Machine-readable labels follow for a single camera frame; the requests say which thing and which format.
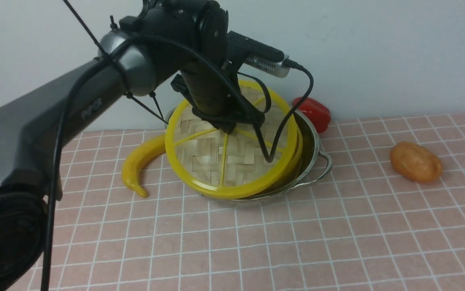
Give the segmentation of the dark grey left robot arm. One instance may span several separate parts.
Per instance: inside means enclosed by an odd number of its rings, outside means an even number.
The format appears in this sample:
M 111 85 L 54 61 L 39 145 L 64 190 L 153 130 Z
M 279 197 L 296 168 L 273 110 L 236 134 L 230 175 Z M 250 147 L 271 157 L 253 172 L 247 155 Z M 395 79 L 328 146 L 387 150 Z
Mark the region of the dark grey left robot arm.
M 40 258 L 51 265 L 62 148 L 120 97 L 180 72 L 197 117 L 230 133 L 264 116 L 228 70 L 228 13 L 214 0 L 153 0 L 98 41 L 98 56 L 0 107 L 0 291 Z

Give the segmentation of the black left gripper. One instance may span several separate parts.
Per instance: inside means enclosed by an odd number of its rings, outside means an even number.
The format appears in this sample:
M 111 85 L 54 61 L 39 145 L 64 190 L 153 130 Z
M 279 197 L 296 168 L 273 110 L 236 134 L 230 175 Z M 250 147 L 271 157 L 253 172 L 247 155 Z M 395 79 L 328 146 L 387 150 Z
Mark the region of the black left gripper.
M 265 122 L 266 111 L 258 110 L 242 94 L 234 72 L 227 74 L 226 79 L 238 95 L 232 93 L 221 78 L 206 70 L 183 70 L 170 84 L 190 103 L 192 114 L 224 133 L 231 134 L 237 124 L 261 126 Z

